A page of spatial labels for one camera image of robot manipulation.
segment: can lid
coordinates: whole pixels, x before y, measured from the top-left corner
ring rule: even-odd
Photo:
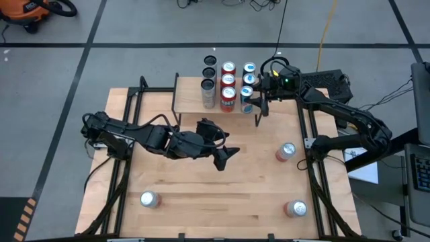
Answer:
[[[243,65],[244,70],[246,70],[247,72],[253,72],[255,71],[255,64],[254,63],[245,63]]]
[[[250,97],[253,94],[253,92],[254,92],[253,88],[249,86],[244,86],[241,89],[241,95],[245,97]]]
[[[294,210],[294,213],[297,214],[297,216],[304,216],[308,211],[306,204],[300,200],[294,201],[293,210]]]
[[[255,76],[252,74],[246,74],[243,76],[243,81],[246,84],[254,84],[255,83]]]
[[[223,68],[225,71],[233,71],[233,70],[236,68],[236,66],[234,65],[234,63],[233,63],[233,62],[231,62],[231,61],[227,61],[227,62],[225,62],[224,64],[222,64],[222,68]]]
[[[221,77],[221,81],[222,81],[223,83],[225,83],[225,84],[231,84],[231,83],[234,83],[234,75],[231,75],[231,74],[224,74],[224,75]]]
[[[215,56],[207,56],[204,58],[204,63],[208,66],[212,66],[216,64]]]
[[[294,154],[296,152],[296,147],[292,143],[284,144],[284,153],[286,154]]]
[[[232,97],[234,97],[234,96],[236,95],[236,90],[234,90],[234,88],[233,88],[233,87],[225,87],[225,88],[222,90],[222,95],[223,95],[225,98],[232,98]]]
[[[152,192],[144,192],[141,196],[140,196],[140,203],[143,206],[148,206],[150,205],[154,200],[154,194]]]
[[[211,90],[212,88],[214,88],[215,83],[211,79],[204,79],[200,85],[205,90]]]
[[[206,67],[203,69],[202,73],[205,78],[212,78],[215,76],[215,69],[212,67]]]

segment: silver can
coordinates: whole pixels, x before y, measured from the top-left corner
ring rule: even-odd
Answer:
[[[308,212],[308,208],[303,201],[294,200],[291,202],[287,202],[284,205],[284,212],[287,216],[291,218],[296,218],[299,216],[306,216],[306,213]]]
[[[202,90],[202,101],[204,108],[213,108],[215,106],[215,82],[211,79],[204,79],[200,83]]]
[[[216,83],[216,70],[212,67],[206,67],[202,71],[203,79],[211,79]]]
[[[215,71],[217,70],[216,67],[217,67],[218,61],[216,60],[215,56],[208,55],[207,57],[204,58],[203,61],[207,67],[212,67],[213,69],[215,69]]]
[[[153,191],[145,191],[140,195],[140,204],[147,208],[157,208],[161,205],[161,196]]]
[[[242,78],[242,86],[252,86],[255,84],[255,76],[253,74],[246,74]]]

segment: white paper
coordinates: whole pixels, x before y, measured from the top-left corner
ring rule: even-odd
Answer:
[[[348,162],[348,160],[364,152],[366,152],[366,150],[363,148],[345,149],[345,151],[343,152],[343,156],[345,158],[345,161]],[[353,179],[378,184],[378,164],[374,162],[370,165],[366,165],[365,167],[349,172],[348,176]]]

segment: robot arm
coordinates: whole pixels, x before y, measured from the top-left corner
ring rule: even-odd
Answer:
[[[152,125],[159,117],[166,120],[167,125]],[[222,131],[212,121],[205,118],[197,122],[196,132],[180,132],[178,126],[172,127],[167,118],[160,114],[142,126],[129,124],[110,118],[105,112],[85,114],[84,127],[81,134],[89,139],[89,144],[103,143],[109,157],[124,160],[130,156],[130,146],[124,139],[139,143],[147,151],[163,155],[169,159],[183,159],[214,156],[214,164],[218,171],[223,171],[227,159],[239,151],[239,148],[223,146],[229,133]],[[218,145],[215,141],[222,139]]]

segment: wooden tabletop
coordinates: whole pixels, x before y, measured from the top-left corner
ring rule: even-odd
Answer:
[[[122,118],[126,93],[127,89],[110,90],[105,111],[112,118]],[[172,95],[144,93],[139,124],[160,113],[174,123]],[[269,107],[269,116],[262,118],[259,127],[255,127],[254,119],[241,114],[189,114],[182,118],[181,130],[195,131],[196,122],[206,117],[230,133],[226,146],[240,147],[241,151],[228,160],[225,171],[217,171],[211,157],[173,161],[136,145],[120,236],[177,238],[178,233],[185,233],[187,238],[251,239],[267,238],[268,233],[274,233],[277,239],[318,238],[308,174],[296,168],[297,162],[304,158],[296,102],[271,102]],[[332,116],[316,112],[315,117],[319,134],[337,136]],[[284,142],[294,143],[297,153],[280,163],[275,151]],[[95,152],[92,169],[105,159],[105,152]],[[342,159],[340,151],[330,155]],[[77,233],[90,225],[105,204],[112,167],[110,161],[90,179]],[[333,205],[350,227],[361,233],[344,165],[327,158],[325,167]],[[145,190],[162,196],[161,207],[150,209],[140,205],[139,197]],[[284,215],[282,206],[295,199],[308,205],[307,216]],[[116,208],[112,214],[109,231],[113,231]]]

